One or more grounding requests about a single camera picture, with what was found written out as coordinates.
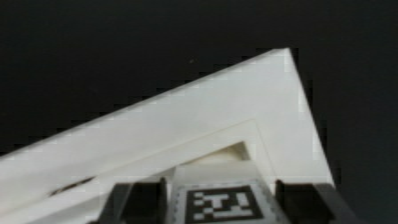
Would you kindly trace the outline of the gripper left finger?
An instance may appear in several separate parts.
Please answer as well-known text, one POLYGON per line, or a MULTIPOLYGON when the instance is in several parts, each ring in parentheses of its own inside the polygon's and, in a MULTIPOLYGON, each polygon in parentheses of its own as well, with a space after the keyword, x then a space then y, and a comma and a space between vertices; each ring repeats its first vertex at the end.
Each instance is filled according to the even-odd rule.
POLYGON ((86 224, 165 224, 166 180, 117 183, 97 219, 86 224))

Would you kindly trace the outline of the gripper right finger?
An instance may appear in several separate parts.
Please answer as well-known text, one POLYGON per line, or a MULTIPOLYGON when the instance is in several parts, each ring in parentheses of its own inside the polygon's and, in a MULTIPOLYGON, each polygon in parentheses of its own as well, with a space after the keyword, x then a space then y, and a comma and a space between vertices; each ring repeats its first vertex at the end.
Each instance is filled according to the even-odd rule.
POLYGON ((291 224, 362 224, 328 183, 275 181, 275 199, 291 224))

